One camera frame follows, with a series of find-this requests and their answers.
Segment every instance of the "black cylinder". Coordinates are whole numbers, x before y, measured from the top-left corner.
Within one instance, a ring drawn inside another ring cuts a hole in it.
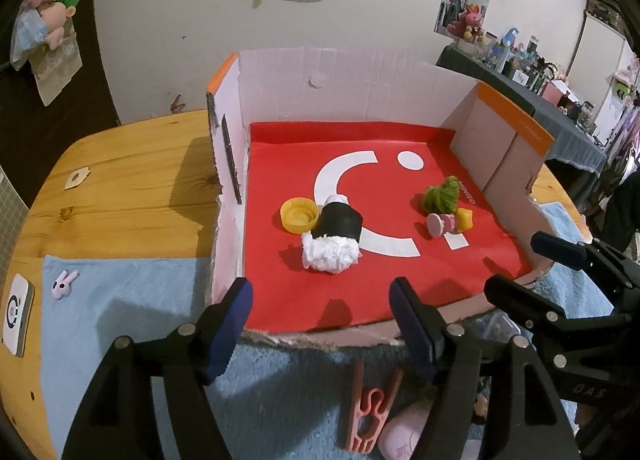
[[[353,207],[342,202],[331,202],[322,208],[318,225],[311,231],[313,238],[342,236],[353,238],[360,243],[362,215]]]

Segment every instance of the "white dot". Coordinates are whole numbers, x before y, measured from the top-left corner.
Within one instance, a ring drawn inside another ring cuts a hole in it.
[[[401,151],[398,153],[398,162],[406,169],[422,169],[424,167],[420,155],[412,151]]]

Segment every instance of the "pink clip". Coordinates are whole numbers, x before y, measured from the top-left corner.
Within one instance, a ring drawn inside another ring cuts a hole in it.
[[[382,431],[382,427],[386,423],[389,416],[391,405],[396,399],[400,382],[402,381],[402,370],[396,368],[391,385],[387,392],[383,392],[380,388],[372,388],[370,390],[362,389],[362,378],[364,375],[364,363],[358,361],[355,364],[353,373],[353,395],[351,402],[351,414],[349,417],[349,429],[347,433],[346,450],[349,452],[369,454],[373,451],[378,440],[378,436]],[[363,436],[358,435],[358,424],[363,416],[369,415],[372,423],[371,427]]]

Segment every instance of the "red paper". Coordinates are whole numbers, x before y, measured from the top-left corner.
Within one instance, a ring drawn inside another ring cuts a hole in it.
[[[375,140],[327,141],[356,139],[354,130]],[[385,134],[406,141],[383,140]],[[254,308],[247,328],[293,332],[390,319],[388,291],[396,277],[407,277],[424,302],[442,306],[481,293],[492,274],[516,278],[528,273],[531,267],[515,238],[498,224],[449,149],[451,137],[450,130],[400,123],[252,125],[244,256],[245,275],[254,285]],[[305,142],[290,142],[296,138]],[[295,196],[313,199],[316,176],[325,164],[363,150],[373,151],[378,163],[349,169],[339,180],[337,193],[349,198],[363,216],[364,227],[412,238],[420,257],[363,250],[359,263],[338,275],[305,270],[301,238],[282,228],[280,206]],[[401,151],[420,155],[424,167],[418,171],[402,167]],[[424,190],[449,175],[465,186],[468,195],[461,191],[458,206],[471,209],[474,222],[464,233],[468,247],[454,251],[443,237],[429,236],[426,215],[419,207]]]

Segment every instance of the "white tissue ball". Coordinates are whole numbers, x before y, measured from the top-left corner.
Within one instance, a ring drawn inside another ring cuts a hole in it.
[[[353,238],[322,236],[313,238],[311,231],[302,235],[302,265],[316,271],[341,273],[361,257],[360,246]]]

